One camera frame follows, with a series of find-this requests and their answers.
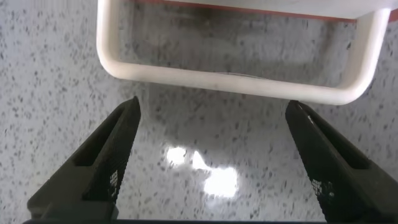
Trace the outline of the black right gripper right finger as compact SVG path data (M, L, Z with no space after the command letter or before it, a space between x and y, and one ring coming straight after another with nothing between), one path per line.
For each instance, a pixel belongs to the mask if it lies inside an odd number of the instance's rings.
M285 118L328 223L397 222L397 181L311 107L290 101Z

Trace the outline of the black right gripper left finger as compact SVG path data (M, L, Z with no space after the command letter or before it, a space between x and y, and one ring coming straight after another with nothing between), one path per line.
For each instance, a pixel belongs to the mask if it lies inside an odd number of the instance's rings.
M141 119L134 97L117 106L28 200L31 223L111 223Z

